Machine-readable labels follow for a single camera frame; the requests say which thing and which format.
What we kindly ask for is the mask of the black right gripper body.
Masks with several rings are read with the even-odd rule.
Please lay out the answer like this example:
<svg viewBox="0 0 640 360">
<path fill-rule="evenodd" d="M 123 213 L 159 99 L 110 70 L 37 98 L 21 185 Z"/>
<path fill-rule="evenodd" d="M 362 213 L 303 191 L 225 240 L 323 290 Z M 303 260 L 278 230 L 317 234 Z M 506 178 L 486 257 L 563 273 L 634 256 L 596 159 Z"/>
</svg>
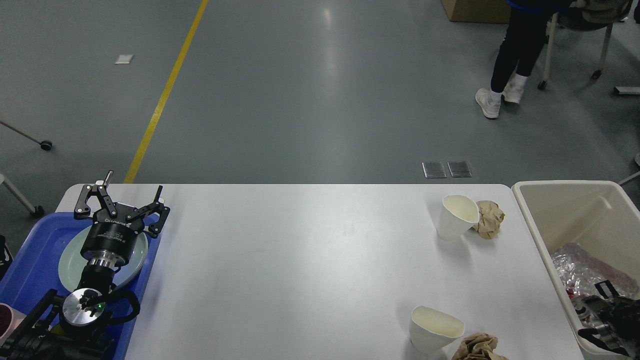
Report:
<svg viewBox="0 0 640 360">
<path fill-rule="evenodd" d="M 599 295 L 577 297 L 577 314 L 583 323 L 578 336 L 611 353 L 638 357 L 639 301 L 620 295 L 609 280 L 596 283 L 595 288 Z"/>
</svg>

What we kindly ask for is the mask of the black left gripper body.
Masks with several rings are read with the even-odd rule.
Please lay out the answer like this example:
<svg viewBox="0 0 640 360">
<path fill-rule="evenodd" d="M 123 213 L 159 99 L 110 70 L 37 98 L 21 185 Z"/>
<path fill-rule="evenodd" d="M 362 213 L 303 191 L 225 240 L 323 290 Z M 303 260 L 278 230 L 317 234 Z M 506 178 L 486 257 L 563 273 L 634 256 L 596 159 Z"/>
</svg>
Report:
<svg viewBox="0 0 640 360">
<path fill-rule="evenodd" d="M 146 232 L 148 212 L 135 207 L 106 207 L 90 216 L 88 207 L 80 208 L 80 219 L 92 219 L 80 255 L 87 265 L 114 271 L 128 266 L 137 240 Z"/>
</svg>

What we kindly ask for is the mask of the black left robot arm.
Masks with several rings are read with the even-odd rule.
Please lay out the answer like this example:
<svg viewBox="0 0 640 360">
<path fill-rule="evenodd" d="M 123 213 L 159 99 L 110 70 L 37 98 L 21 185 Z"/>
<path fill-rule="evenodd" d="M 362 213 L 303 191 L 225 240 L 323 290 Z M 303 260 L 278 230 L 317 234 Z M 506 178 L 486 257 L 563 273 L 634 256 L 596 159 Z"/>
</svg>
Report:
<svg viewBox="0 0 640 360">
<path fill-rule="evenodd" d="M 115 202 L 112 173 L 82 186 L 72 212 L 45 216 L 1 281 L 3 360 L 121 360 L 170 214 Z"/>
</svg>

